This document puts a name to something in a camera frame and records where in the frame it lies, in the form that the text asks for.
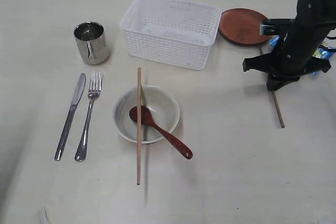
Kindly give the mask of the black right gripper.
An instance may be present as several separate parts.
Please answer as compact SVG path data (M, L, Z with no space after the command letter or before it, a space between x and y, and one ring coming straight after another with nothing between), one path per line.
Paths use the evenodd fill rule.
M267 74L268 91L276 91L299 81L310 73L328 72L328 59L316 58L315 51L327 37L328 32L288 32L280 36L270 53L245 58L243 70L257 70Z

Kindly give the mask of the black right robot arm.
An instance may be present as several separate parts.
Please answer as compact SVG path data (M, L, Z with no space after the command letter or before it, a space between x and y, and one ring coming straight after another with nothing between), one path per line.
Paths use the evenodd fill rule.
M297 0L294 19L264 19L261 35L277 35L272 51L246 58L243 70L267 73L268 91L277 91L300 77L331 68L327 59L313 56L330 31L335 29L335 0Z

